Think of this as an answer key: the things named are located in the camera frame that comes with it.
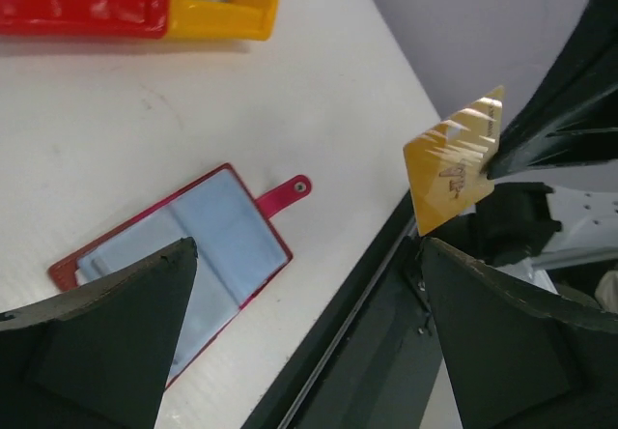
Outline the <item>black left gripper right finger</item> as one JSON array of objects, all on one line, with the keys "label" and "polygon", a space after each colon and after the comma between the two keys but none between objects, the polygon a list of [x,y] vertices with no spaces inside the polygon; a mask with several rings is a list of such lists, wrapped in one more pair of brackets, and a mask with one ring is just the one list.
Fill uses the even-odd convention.
[{"label": "black left gripper right finger", "polygon": [[463,427],[616,427],[615,314],[438,239],[420,263]]}]

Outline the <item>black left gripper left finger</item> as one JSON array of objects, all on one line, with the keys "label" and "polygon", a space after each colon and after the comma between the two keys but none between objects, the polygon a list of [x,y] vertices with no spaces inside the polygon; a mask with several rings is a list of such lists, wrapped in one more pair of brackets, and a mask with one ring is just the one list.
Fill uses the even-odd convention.
[{"label": "black left gripper left finger", "polygon": [[194,240],[180,239],[2,313],[2,427],[154,427],[197,261]]}]

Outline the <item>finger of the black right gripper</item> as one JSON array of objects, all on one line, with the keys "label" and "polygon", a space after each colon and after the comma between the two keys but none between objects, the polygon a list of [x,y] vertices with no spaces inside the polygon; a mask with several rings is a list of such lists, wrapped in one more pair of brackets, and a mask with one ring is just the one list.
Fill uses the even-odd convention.
[{"label": "finger of the black right gripper", "polygon": [[507,134],[617,130],[617,0],[589,0]]},{"label": "finger of the black right gripper", "polygon": [[617,158],[617,31],[574,35],[504,130],[485,166],[491,179]]}]

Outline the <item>gold card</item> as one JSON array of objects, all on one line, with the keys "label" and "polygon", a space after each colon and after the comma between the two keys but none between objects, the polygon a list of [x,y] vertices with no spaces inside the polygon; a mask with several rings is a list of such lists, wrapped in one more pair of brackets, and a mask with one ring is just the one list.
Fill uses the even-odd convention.
[{"label": "gold card", "polygon": [[504,87],[497,86],[403,149],[417,230],[426,236],[490,195],[486,165],[498,151]]}]

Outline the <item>red leather card holder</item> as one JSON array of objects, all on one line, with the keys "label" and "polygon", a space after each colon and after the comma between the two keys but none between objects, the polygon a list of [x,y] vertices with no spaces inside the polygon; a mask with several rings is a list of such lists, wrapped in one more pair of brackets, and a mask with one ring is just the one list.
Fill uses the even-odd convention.
[{"label": "red leather card holder", "polygon": [[168,374],[172,384],[292,261],[270,220],[311,191],[310,179],[296,175],[254,197],[225,163],[53,263],[48,275],[66,292],[192,238],[197,273]]}]

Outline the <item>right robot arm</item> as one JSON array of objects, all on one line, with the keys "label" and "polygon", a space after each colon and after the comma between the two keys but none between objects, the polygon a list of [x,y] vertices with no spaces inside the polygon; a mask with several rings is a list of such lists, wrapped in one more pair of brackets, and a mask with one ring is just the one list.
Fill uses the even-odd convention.
[{"label": "right robot arm", "polygon": [[[588,0],[485,169],[504,179],[616,158],[617,0]],[[471,218],[477,257],[537,286],[616,312],[616,194],[502,182]]]}]

